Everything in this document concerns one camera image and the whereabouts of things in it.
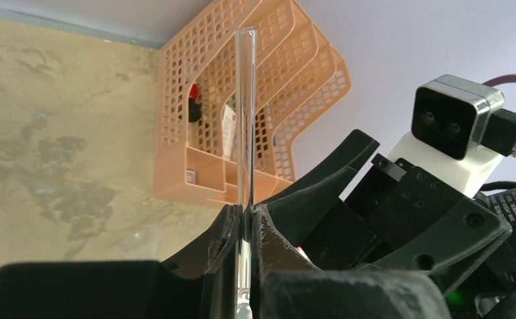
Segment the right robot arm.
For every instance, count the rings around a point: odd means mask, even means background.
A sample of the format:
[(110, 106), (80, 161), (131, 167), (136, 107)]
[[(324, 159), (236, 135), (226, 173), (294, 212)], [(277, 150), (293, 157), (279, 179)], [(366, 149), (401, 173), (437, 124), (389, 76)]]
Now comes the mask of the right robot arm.
[(452, 318), (516, 317), (516, 183), (411, 136), (388, 156), (353, 131), (314, 170), (264, 200), (276, 230), (325, 271), (426, 275)]

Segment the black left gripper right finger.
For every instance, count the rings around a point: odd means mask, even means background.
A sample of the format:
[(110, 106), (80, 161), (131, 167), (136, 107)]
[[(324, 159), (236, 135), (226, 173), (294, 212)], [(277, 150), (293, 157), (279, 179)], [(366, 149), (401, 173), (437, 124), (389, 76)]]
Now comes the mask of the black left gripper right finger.
[(449, 318), (437, 286), (402, 270), (323, 271), (274, 226), (266, 205), (252, 222), (249, 304), (254, 318)]

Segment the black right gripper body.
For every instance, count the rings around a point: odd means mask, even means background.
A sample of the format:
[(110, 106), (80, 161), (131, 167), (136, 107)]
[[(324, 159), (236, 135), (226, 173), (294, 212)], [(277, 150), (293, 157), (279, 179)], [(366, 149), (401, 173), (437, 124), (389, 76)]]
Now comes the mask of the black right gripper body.
[(506, 220), (428, 171), (377, 155), (302, 247), (324, 270), (420, 270), (462, 282), (510, 233)]

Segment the clear glass stirring rod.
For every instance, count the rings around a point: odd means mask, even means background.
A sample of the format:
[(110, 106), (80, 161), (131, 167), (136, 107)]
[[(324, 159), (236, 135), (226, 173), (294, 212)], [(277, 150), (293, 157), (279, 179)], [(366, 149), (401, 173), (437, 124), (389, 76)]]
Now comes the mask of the clear glass stirring rod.
[(237, 113), (237, 205), (240, 214), (236, 318), (252, 318), (251, 227), (254, 206), (257, 29), (235, 32), (235, 106)]

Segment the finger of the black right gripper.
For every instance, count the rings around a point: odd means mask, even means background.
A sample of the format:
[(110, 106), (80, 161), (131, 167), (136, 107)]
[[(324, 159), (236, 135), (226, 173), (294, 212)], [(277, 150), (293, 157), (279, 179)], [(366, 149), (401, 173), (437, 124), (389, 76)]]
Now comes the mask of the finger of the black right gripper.
[(257, 206), (257, 238), (269, 231), (299, 246), (380, 143), (361, 130), (353, 130), (316, 167), (276, 195)]

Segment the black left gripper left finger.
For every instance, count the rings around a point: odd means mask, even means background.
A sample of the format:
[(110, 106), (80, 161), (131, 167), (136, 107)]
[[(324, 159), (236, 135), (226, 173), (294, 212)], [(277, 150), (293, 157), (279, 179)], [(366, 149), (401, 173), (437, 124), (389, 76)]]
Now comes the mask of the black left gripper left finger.
[(0, 267), (0, 318), (234, 318), (239, 206), (165, 261)]

